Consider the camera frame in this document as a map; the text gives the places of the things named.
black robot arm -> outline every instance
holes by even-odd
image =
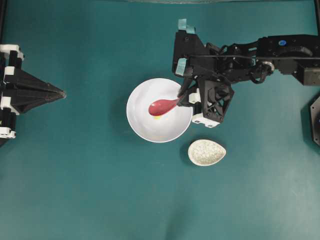
[[[320,37],[282,35],[221,48],[204,45],[190,27],[175,35],[172,71],[184,81],[179,106],[194,107],[194,123],[222,123],[234,95],[232,84],[263,83],[274,70],[292,75],[305,86],[320,86]]]

red plastic spoon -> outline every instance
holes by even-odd
[[[175,100],[160,99],[154,101],[149,106],[149,114],[152,116],[161,116],[163,114],[166,114],[177,105],[179,99],[180,98],[177,98]]]

teal table surface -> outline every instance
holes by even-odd
[[[313,1],[152,4],[9,0],[4,43],[67,98],[17,119],[0,148],[1,240],[319,240],[320,148],[308,104],[319,87],[278,71],[243,82],[223,124],[151,143],[126,118],[131,91],[171,72],[178,19],[217,46],[317,34]],[[227,150],[192,165],[191,141]]]

bowl rim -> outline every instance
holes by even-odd
[[[192,117],[193,117],[193,115],[194,115],[194,111],[193,111],[193,110],[190,111],[190,112],[191,112],[190,120],[189,120],[188,125],[185,127],[185,129],[184,129],[178,136],[176,136],[176,137],[174,137],[174,138],[171,138],[171,139],[169,139],[169,140],[166,140],[166,141],[153,141],[153,140],[150,140],[150,139],[147,139],[147,138],[141,136],[138,132],[136,132],[136,130],[133,128],[132,123],[130,122],[130,120],[129,120],[129,118],[128,118],[128,102],[129,102],[130,98],[132,97],[132,94],[134,93],[134,91],[136,90],[136,88],[138,88],[140,85],[144,84],[144,83],[147,82],[147,81],[157,80],[157,79],[169,80],[169,81],[174,82],[175,84],[177,84],[177,85],[179,85],[179,86],[181,87],[181,85],[180,85],[179,83],[177,83],[176,81],[173,81],[173,80],[168,79],[168,78],[163,78],[163,77],[156,77],[156,78],[151,78],[151,79],[145,80],[145,81],[141,82],[140,84],[138,84],[138,85],[133,89],[133,91],[130,93],[130,95],[129,95],[129,97],[128,97],[128,100],[126,101],[126,111],[125,111],[125,114],[126,114],[126,119],[127,119],[128,123],[129,123],[131,129],[132,129],[132,130],[134,131],[134,133],[137,134],[140,138],[142,138],[142,139],[144,139],[144,140],[146,140],[146,141],[148,141],[148,142],[157,143],[157,144],[163,144],[163,143],[171,142],[171,141],[179,138],[182,134],[185,133],[185,131],[189,128],[189,126],[190,126],[190,124],[191,124]]]

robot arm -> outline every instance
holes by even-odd
[[[18,45],[0,45],[0,147],[16,138],[16,116],[66,96],[63,90],[21,70],[24,57]]]
[[[185,22],[179,21],[175,35],[172,71],[184,78],[178,105],[194,108],[194,123],[209,128],[222,123],[234,95],[231,85],[261,84],[276,69],[305,86],[320,86],[318,36],[269,36],[219,48],[204,45],[193,28],[181,27]]]

